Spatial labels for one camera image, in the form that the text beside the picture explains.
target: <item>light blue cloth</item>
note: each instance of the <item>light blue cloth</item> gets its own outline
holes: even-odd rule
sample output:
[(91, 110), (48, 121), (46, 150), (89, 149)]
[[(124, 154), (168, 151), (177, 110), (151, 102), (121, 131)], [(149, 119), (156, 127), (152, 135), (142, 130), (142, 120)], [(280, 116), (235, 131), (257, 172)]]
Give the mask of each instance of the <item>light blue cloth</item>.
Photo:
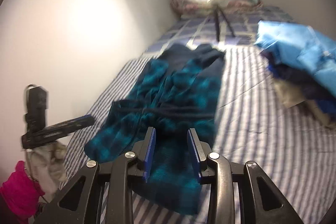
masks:
[(273, 54), (276, 64), (305, 70), (336, 97), (336, 42), (310, 26), (260, 21), (258, 47)]

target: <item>tripod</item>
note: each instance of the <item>tripod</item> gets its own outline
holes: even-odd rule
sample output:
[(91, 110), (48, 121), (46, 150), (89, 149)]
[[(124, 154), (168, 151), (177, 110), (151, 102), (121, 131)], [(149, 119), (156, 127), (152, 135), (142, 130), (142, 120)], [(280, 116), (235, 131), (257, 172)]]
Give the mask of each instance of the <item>tripod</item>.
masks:
[(213, 11), (213, 15), (214, 15), (214, 18), (215, 18), (215, 28), (216, 28), (216, 39), (217, 39), (217, 42), (219, 42), (219, 37), (221, 35), (221, 29), (219, 27), (219, 18), (218, 18), (218, 13), (221, 13), (221, 15), (223, 16), (227, 26), (229, 27), (231, 33), (232, 33), (232, 36), (233, 37), (236, 37), (235, 35), (235, 32), (230, 24), (230, 22), (228, 21), (225, 13), (223, 12), (223, 10), (219, 7), (218, 4), (215, 4), (214, 5), (214, 11)]

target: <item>striped fabric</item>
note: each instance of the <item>striped fabric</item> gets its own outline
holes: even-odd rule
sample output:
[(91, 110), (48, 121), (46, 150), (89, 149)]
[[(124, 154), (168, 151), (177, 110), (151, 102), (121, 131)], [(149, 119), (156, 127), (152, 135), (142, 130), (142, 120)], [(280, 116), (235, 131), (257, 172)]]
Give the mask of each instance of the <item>striped fabric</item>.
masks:
[[(124, 98), (149, 58), (129, 61), (90, 109), (97, 122), (76, 132), (68, 146), (68, 177), (88, 160), (84, 144), (107, 117), (110, 104)], [(230, 161), (255, 160), (279, 187), (306, 224), (318, 223), (336, 197), (335, 131), (321, 126), (299, 106), (285, 109), (277, 100), (258, 50), (228, 47), (216, 122), (214, 151)], [(107, 184), (101, 222), (104, 223)], [(209, 186), (204, 187), (198, 216), (168, 211), (133, 194), (135, 223), (206, 223)], [(238, 195), (236, 223), (240, 223)]]

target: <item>pink cloth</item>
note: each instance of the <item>pink cloth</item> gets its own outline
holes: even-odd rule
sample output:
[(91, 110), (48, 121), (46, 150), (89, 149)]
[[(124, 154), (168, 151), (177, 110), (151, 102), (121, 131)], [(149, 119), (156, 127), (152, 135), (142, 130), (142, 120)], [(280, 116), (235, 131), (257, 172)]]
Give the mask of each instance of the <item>pink cloth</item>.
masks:
[(27, 176), (25, 162), (20, 160), (15, 172), (0, 187), (0, 194), (21, 223), (28, 223), (28, 218), (36, 212), (39, 197), (45, 193), (37, 182)]

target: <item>bed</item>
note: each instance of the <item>bed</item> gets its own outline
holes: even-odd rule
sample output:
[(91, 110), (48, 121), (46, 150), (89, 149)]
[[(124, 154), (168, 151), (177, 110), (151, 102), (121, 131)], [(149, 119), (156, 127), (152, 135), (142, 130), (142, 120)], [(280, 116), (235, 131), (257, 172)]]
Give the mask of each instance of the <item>bed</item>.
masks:
[[(213, 151), (234, 162), (255, 160), (304, 223), (313, 224), (321, 220), (336, 197), (336, 134), (320, 125), (299, 106), (286, 109), (278, 102), (271, 85), (271, 75), (266, 69), (266, 60), (252, 46), (259, 20), (292, 22), (293, 19), (277, 7), (264, 7), (257, 12), (236, 13), (228, 17), (236, 38), (226, 31), (222, 22), (221, 41), (217, 43), (211, 17), (183, 19), (140, 58), (127, 62), (89, 110), (96, 123), (73, 135), (64, 163), (68, 178), (88, 161), (83, 147), (104, 124), (111, 103), (127, 96), (151, 58), (159, 56), (174, 43), (190, 48), (200, 43), (212, 43), (214, 47), (226, 50), (215, 119), (218, 132)], [(107, 188), (108, 184), (105, 186), (101, 223), (105, 222)], [(204, 187), (199, 214), (185, 216), (134, 193), (134, 222), (206, 223), (209, 196), (209, 187)], [(240, 223), (237, 195), (235, 201), (236, 223)]]

